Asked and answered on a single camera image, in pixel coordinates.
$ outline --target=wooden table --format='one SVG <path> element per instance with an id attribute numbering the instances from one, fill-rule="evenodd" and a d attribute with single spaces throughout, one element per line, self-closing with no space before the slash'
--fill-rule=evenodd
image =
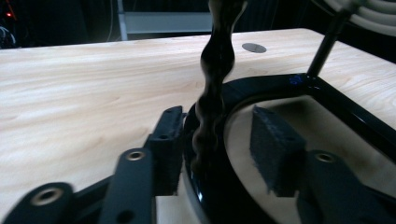
<path id="1" fill-rule="evenodd" d="M 77 191 L 111 175 L 121 152 L 142 147 L 166 108 L 182 105 L 187 111 L 204 87 L 199 62 L 208 38 L 0 50 L 0 219 L 22 195 L 44 183 L 68 182 Z M 321 39 L 322 35 L 305 29 L 234 34 L 236 63 L 227 80 L 306 72 Z M 267 52 L 248 52 L 242 48 L 244 43 L 263 45 Z M 337 43 L 320 76 L 396 128 L 395 64 Z M 308 127 L 311 118 L 318 119 L 315 125 L 325 131 L 319 139 L 328 141 L 323 136 L 340 133 L 333 127 L 336 119 L 310 99 L 264 104 L 280 111 L 290 123 L 290 111 L 299 117 L 312 115 L 304 116 L 306 121 L 298 119 L 297 126 Z M 230 134 L 248 119 L 244 112 L 240 114 Z M 346 131 L 332 141 L 346 160 L 352 158 L 347 163 L 358 177 L 395 197 L 395 165 L 370 148 L 370 153 L 348 152 L 350 142 L 360 140 L 349 141 L 350 131 L 341 130 Z M 303 132 L 309 135 L 316 129 Z M 238 137 L 229 143 L 238 144 L 246 144 L 246 139 Z M 249 158 L 233 154 L 238 152 L 230 149 L 239 167 L 235 170 L 247 172 Z M 159 223 L 199 223 L 180 183 L 178 197 L 157 199 Z M 266 191 L 250 185 L 247 188 L 253 194 Z"/>

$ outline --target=light wood grain surface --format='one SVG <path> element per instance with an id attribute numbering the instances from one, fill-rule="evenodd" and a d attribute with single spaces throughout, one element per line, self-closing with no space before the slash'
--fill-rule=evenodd
<path id="1" fill-rule="evenodd" d="M 182 105 L 187 111 L 204 87 L 199 60 L 208 38 L 0 50 L 0 219 L 23 194 L 44 183 L 63 181 L 80 190 L 111 175 L 121 152 L 142 147 L 166 108 Z M 234 34 L 236 63 L 227 80 L 306 72 L 321 39 L 304 29 Z M 248 52 L 244 43 L 263 45 L 267 52 Z M 337 43 L 320 76 L 396 128 L 395 64 Z M 327 149 L 322 140 L 335 144 L 328 150 L 341 148 L 339 154 L 352 158 L 348 164 L 366 184 L 381 187 L 392 180 L 381 190 L 396 196 L 395 166 L 311 99 L 262 105 L 302 127 L 300 132 L 317 135 L 310 148 Z M 245 121 L 248 109 L 230 124 L 230 134 L 235 129 L 245 133 L 229 141 L 242 148 L 229 148 L 242 175 L 254 173 L 244 151 Z M 316 134 L 317 129 L 325 132 Z M 370 152 L 349 152 L 356 146 L 351 142 Z M 271 209 L 271 199 L 263 199 L 263 183 L 254 181 L 254 174 L 245 176 L 247 189 Z M 159 223 L 199 223 L 182 181 L 178 197 L 160 197 L 157 203 Z M 273 216 L 298 222 L 292 202 L 283 206 L 288 209 L 272 211 Z"/>

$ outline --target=dark background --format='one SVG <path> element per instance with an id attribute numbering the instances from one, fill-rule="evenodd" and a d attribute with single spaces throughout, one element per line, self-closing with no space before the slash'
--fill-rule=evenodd
<path id="1" fill-rule="evenodd" d="M 208 11 L 206 0 L 124 0 L 125 11 Z M 40 47 L 120 40 L 117 0 L 0 0 L 0 25 L 17 39 L 12 47 Z M 14 18 L 7 18 L 10 4 Z M 325 34 L 332 18 L 311 0 L 249 0 L 235 32 L 307 28 Z M 164 37 L 194 34 L 162 34 Z M 131 39 L 139 35 L 130 35 Z M 340 41 L 396 63 L 396 39 L 349 24 Z"/>

